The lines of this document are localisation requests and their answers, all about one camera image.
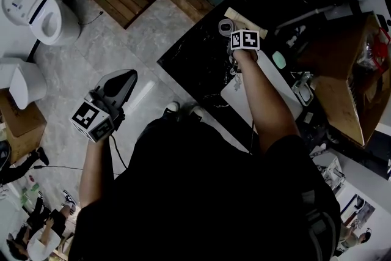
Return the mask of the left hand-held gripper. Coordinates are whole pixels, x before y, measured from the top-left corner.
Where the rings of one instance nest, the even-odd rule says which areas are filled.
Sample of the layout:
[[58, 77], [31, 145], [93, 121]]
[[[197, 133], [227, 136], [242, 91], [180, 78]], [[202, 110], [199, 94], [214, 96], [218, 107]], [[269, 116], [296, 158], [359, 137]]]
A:
[[70, 122], [88, 140], [98, 142], [119, 129], [125, 120], [122, 106], [137, 83], [137, 71], [124, 69], [104, 75], [97, 86], [80, 99]]

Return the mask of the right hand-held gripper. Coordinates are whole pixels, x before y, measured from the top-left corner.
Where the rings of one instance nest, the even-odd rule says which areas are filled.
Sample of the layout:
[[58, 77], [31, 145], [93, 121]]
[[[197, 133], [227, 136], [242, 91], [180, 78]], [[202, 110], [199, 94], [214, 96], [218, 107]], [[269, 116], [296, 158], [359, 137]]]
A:
[[260, 49], [260, 34], [258, 31], [240, 29], [230, 34], [230, 49], [255, 50]]

